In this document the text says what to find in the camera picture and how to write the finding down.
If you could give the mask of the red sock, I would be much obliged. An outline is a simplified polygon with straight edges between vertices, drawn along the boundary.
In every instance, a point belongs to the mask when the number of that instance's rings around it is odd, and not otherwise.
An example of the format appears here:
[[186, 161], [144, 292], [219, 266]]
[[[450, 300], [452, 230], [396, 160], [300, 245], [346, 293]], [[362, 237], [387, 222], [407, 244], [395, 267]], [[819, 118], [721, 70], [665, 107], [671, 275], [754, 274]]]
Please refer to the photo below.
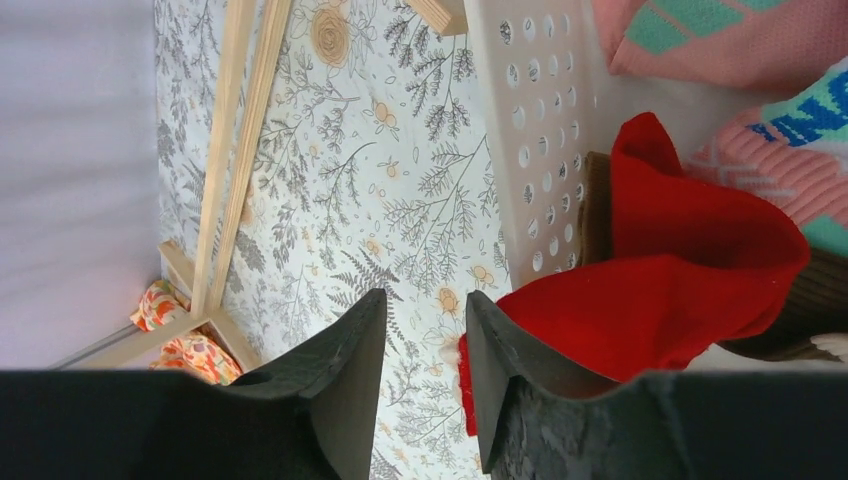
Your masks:
[[621, 126], [609, 171], [611, 257], [502, 297], [509, 320], [615, 385], [774, 323], [811, 257], [786, 214], [687, 176], [651, 112]]

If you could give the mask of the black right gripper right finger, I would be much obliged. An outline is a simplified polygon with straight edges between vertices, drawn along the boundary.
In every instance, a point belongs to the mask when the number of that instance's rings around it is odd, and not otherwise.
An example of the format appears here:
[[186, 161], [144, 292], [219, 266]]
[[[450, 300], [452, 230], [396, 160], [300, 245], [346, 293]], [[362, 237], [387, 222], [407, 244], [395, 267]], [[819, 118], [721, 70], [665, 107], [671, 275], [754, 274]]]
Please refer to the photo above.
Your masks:
[[483, 471], [494, 479], [843, 479], [847, 375], [819, 371], [600, 376], [466, 304]]

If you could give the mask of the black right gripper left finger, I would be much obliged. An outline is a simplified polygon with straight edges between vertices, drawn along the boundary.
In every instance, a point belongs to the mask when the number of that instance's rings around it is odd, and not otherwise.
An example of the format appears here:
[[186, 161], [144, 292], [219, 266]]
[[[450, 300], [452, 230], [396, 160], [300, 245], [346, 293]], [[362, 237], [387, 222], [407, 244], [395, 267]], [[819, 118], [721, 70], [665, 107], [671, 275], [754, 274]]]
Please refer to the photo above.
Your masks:
[[387, 330], [373, 289], [227, 386], [175, 370], [5, 371], [5, 479], [365, 479]]

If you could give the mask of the white perforated plastic basket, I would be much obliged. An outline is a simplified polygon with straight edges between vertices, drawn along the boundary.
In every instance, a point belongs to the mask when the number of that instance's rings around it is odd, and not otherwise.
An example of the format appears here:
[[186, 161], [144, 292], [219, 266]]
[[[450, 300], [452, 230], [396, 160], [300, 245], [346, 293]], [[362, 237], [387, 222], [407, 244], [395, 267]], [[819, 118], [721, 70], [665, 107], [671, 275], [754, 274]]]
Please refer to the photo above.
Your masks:
[[579, 263], [584, 158], [628, 117], [656, 113], [683, 162], [737, 114], [823, 76], [780, 92], [613, 75], [588, 1], [470, 1], [466, 12], [515, 287]]

